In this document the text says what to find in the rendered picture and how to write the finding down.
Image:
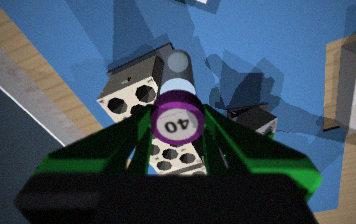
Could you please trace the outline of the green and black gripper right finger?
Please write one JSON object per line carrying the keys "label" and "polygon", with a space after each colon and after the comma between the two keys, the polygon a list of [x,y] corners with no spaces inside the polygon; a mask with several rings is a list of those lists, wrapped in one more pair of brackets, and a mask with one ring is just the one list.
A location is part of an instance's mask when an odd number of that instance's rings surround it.
{"label": "green and black gripper right finger", "polygon": [[203,110],[207,174],[288,176],[306,202],[310,200],[322,182],[322,175],[308,155],[225,117],[208,104],[203,104]]}

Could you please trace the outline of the blue flat mat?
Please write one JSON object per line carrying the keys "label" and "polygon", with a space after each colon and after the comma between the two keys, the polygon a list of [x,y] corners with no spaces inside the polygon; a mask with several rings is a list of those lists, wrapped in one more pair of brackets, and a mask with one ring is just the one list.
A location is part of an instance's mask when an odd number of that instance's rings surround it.
{"label": "blue flat mat", "polygon": [[356,0],[0,0],[96,120],[106,73],[171,43],[191,57],[197,96],[227,109],[268,103],[274,140],[322,175],[312,213],[338,209],[346,132],[323,131],[326,44],[356,33]]}

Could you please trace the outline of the grey button housing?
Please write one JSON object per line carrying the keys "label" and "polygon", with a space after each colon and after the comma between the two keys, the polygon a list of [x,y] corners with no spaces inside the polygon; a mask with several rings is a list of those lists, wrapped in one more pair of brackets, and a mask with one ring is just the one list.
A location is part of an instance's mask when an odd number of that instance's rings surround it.
{"label": "grey button housing", "polygon": [[227,118],[274,139],[278,117],[268,112],[268,103],[227,109]]}

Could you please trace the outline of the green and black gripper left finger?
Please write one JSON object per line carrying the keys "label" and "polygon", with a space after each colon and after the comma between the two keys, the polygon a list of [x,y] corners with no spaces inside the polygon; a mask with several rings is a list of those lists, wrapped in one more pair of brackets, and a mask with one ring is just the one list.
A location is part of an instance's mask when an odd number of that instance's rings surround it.
{"label": "green and black gripper left finger", "polygon": [[152,104],[147,104],[131,116],[47,154],[32,175],[40,172],[148,174],[153,136],[151,109]]}

